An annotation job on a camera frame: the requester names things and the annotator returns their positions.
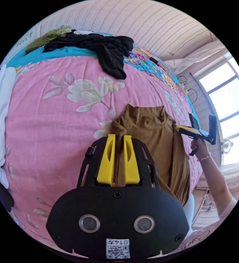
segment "screw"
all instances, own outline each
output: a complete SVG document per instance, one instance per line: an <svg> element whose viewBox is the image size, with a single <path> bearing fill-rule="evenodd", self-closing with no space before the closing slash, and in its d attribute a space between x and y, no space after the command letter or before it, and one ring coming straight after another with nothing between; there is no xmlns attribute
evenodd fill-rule
<svg viewBox="0 0 239 263"><path fill-rule="evenodd" d="M113 196L115 198L120 198L121 197L121 193L120 192L114 192Z"/></svg>
<svg viewBox="0 0 239 263"><path fill-rule="evenodd" d="M175 241L175 242L179 242L182 238L183 238L183 235L182 235L182 234L177 235L177 237L175 237L174 241Z"/></svg>
<svg viewBox="0 0 239 263"><path fill-rule="evenodd" d="M57 234L54 234L54 238L60 240L60 237Z"/></svg>

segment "brown shirt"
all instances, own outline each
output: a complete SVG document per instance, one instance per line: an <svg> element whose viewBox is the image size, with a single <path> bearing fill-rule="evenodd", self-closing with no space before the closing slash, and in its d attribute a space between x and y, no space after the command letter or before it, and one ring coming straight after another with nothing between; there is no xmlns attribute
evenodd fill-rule
<svg viewBox="0 0 239 263"><path fill-rule="evenodd" d="M175 196L182 207L189 198L190 169L182 136L174 129L175 121L163 106L127 105L119 119L112 122L116 134L114 182L125 186L123 136L131 135L146 144L156 165L160 189Z"/></svg>

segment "cable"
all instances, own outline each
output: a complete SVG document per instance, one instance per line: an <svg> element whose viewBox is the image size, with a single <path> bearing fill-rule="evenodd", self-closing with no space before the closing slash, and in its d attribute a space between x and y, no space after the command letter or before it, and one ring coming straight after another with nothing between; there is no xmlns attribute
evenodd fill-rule
<svg viewBox="0 0 239 263"><path fill-rule="evenodd" d="M196 99L195 99L195 101L193 102L193 103L191 103L191 105L192 104L194 104L195 102L196 102L196 100L197 100L197 97L198 97L198 93L196 92L196 90L195 89L193 89L193 88L190 88L190 89L188 89L187 91L189 91L189 90L194 90L195 91L195 93L196 93Z"/></svg>
<svg viewBox="0 0 239 263"><path fill-rule="evenodd" d="M180 77L184 77L185 78L185 81L184 82L180 82L181 84L186 84L187 83L187 78L185 76L179 76L177 79L179 80Z"/></svg>

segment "label sticker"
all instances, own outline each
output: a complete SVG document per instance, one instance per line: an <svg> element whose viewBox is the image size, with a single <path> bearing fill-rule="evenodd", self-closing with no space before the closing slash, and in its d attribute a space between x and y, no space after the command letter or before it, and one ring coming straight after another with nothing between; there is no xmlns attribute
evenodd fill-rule
<svg viewBox="0 0 239 263"><path fill-rule="evenodd" d="M106 258L123 259L130 258L129 239L106 239Z"/></svg>

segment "pink floral bedspread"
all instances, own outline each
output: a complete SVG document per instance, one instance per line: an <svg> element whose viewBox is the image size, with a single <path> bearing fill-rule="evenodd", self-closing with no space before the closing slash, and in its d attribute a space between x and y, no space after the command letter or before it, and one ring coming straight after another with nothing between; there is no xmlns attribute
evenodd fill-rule
<svg viewBox="0 0 239 263"><path fill-rule="evenodd" d="M74 189L86 149L109 133L125 106L164 105L177 124L190 125L185 97L157 78L125 64L116 80L92 57L64 57L17 69L5 120L6 170L15 201L12 215L30 236L53 248L45 224L52 205ZM186 153L190 142L183 136ZM190 193L201 168L190 161Z"/></svg>

